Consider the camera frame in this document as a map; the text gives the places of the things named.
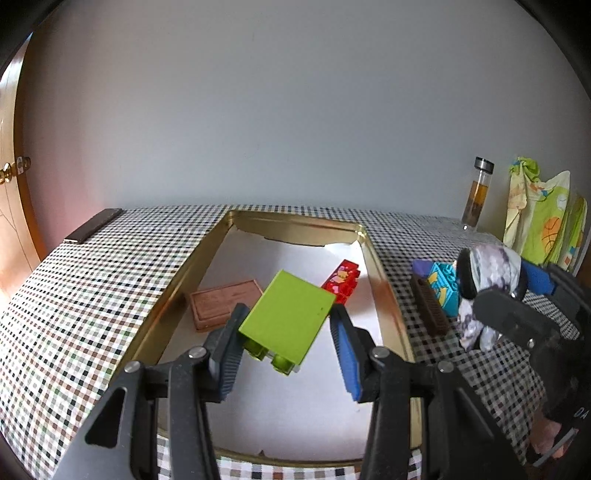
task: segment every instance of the table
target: table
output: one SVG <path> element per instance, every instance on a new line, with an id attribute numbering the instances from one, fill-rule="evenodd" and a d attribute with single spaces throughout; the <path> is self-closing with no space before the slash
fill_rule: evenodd
<path id="1" fill-rule="evenodd" d="M 31 274 L 0 325 L 0 431 L 32 476 L 51 477 L 76 429 L 106 389 L 142 321 L 185 259 L 230 209 L 295 213 L 363 224 L 404 315 L 417 362 L 452 359 L 524 459 L 543 385 L 528 354 L 507 341 L 492 352 L 465 352 L 454 328 L 428 336 L 408 286 L 413 258 L 451 262 L 463 247 L 497 242 L 456 220 L 373 210 L 304 206 L 208 205 L 125 212 L 83 245 L 62 244 Z M 543 297 L 525 301 L 564 336 L 576 330 Z M 158 439 L 160 477 L 167 441 Z M 355 467 L 273 468 L 221 458 L 223 478 L 347 478 Z M 420 476 L 420 452 L 410 459 Z"/>

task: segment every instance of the blue gripper pad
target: blue gripper pad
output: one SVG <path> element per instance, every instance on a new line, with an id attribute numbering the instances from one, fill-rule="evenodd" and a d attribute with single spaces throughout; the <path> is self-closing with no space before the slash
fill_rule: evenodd
<path id="1" fill-rule="evenodd" d="M 330 333 L 333 336 L 337 357 L 339 358 L 340 371 L 345 381 L 345 388 L 351 394 L 353 400 L 361 399 L 361 382 L 359 380 L 359 362 L 355 357 L 353 347 L 342 322 L 331 322 Z"/>
<path id="2" fill-rule="evenodd" d="M 221 400 L 232 391 L 238 374 L 244 350 L 238 329 L 249 312 L 246 305 L 238 303 L 226 325 L 211 332 L 203 344 L 210 354 L 209 372 L 217 383 Z"/>

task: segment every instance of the screw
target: screw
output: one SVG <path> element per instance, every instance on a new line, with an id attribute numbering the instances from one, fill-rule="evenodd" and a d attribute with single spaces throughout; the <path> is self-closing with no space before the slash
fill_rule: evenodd
<path id="1" fill-rule="evenodd" d="M 453 363 L 451 363 L 449 360 L 441 360 L 437 364 L 437 368 L 442 374 L 450 374 L 453 372 Z"/>
<path id="2" fill-rule="evenodd" d="M 207 349 L 202 346 L 194 346 L 189 350 L 189 358 L 199 359 L 207 355 Z"/>
<path id="3" fill-rule="evenodd" d="M 137 372 L 141 366 L 142 364 L 137 360 L 132 360 L 127 365 L 125 365 L 123 370 L 125 370 L 126 373 L 132 374 L 133 372 Z"/>
<path id="4" fill-rule="evenodd" d="M 386 358 L 390 354 L 390 350 L 384 346 L 375 346 L 372 348 L 371 354 L 374 358 Z"/>

